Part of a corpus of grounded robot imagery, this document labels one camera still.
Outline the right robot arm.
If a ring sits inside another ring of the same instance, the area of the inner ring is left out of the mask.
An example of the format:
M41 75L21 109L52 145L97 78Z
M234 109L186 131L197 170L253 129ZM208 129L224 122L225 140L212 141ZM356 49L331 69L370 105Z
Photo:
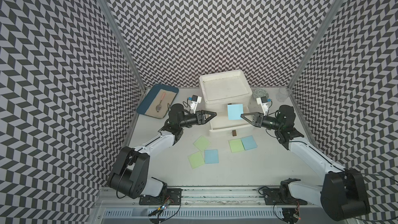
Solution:
M298 178L283 180L279 187L282 203L306 201L322 207L334 221L370 213L363 176L356 169L334 162L312 145L294 127L296 114L292 106L282 105L274 117L255 112L242 114L241 118L254 127L273 130L279 144L304 161L321 180L321 185Z

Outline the white drawer cabinet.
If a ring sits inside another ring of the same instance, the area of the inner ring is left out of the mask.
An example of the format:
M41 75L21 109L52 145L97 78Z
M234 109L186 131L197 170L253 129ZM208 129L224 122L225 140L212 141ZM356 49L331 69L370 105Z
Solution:
M228 103L248 108L252 90L242 70L202 75L199 82L205 110L217 113Z

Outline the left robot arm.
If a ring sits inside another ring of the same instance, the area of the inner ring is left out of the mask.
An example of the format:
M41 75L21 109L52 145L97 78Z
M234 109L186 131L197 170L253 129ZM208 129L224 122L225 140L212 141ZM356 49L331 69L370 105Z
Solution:
M190 113L182 104L172 105L169 118L157 136L143 145L134 148L123 147L120 150L107 185L116 191L118 198L121 198L119 196L121 193L124 197L132 199L143 196L154 201L164 201L167 183L148 177L150 159L177 144L184 128L207 124L216 116L216 112L200 110Z

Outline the blue sticky note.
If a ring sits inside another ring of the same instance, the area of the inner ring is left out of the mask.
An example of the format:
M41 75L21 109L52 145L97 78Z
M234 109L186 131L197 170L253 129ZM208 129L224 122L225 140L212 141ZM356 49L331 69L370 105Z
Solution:
M218 164L219 163L218 150L216 150L216 149L205 150L204 155L205 155L205 163L206 164Z
M241 115L244 113L243 104L229 104L227 105L228 119L241 120Z
M241 138L241 142L242 142L245 150L251 150L251 149L255 149L258 147L253 136L247 136L247 137Z

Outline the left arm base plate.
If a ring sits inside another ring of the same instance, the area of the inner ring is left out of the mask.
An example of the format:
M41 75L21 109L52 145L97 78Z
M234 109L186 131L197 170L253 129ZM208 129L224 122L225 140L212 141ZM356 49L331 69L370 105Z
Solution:
M160 206L166 202L169 205L180 205L181 196L181 188L167 188L166 191L161 192L158 197L141 196L139 205Z

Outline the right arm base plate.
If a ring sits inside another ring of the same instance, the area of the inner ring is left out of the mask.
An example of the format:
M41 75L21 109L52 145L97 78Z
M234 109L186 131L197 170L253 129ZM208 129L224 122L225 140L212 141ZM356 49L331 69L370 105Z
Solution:
M297 178L289 178L281 181L278 188L270 188L262 186L258 189L258 193L264 198L266 205L283 204L283 205L308 205L308 203L301 199L294 198L289 191L289 184L300 181Z

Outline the blue sticky note top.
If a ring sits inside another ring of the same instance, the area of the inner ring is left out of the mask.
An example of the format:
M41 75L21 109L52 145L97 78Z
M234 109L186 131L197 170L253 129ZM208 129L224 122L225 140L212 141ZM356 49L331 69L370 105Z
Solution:
M241 138L241 142L242 142L245 150L251 150L251 149L255 149L258 147L253 136L247 136L247 137Z

